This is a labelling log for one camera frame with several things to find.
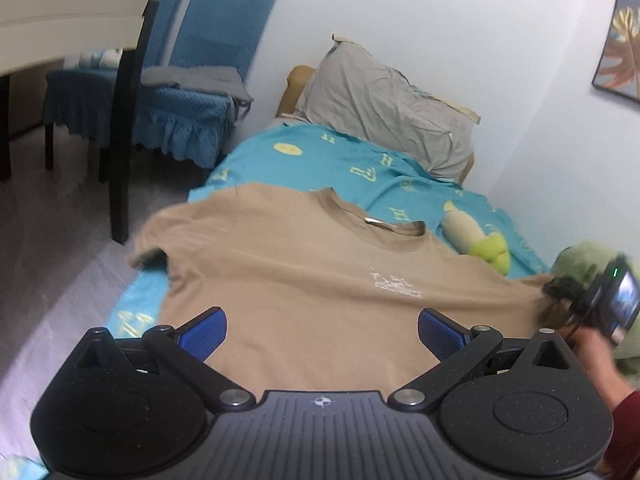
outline tan t-shirt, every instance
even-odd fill
[[[258,398],[388,395],[437,363],[418,339],[423,308],[529,337],[550,305],[543,278],[506,280],[422,222],[372,221],[331,188],[245,184],[169,207],[142,229],[132,264],[160,251],[171,280],[160,321],[177,327],[222,307],[226,340],[207,363]]]

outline dark wooden chair leg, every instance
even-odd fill
[[[0,76],[0,181],[11,178],[9,150],[9,74]]]
[[[157,10],[158,1],[149,0],[138,45],[135,50],[123,51],[113,91],[109,139],[109,207],[111,238],[121,244],[129,238],[129,159],[136,119],[136,99],[146,46]]]
[[[100,148],[100,160],[98,162],[98,182],[101,184],[109,179],[109,149]]]
[[[44,167],[53,170],[53,124],[44,125]]]

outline clothing tag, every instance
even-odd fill
[[[393,225],[389,224],[388,222],[383,222],[382,220],[378,220],[377,218],[370,218],[370,217],[367,216],[364,219],[364,221],[367,224],[377,225],[379,227],[384,227],[384,228],[390,229],[390,230],[393,230],[395,228]]]

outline red sleeve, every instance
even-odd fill
[[[613,410],[613,437],[604,453],[613,480],[627,480],[640,468],[640,392]]]

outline framed picture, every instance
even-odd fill
[[[640,0],[616,0],[593,85],[640,102]]]

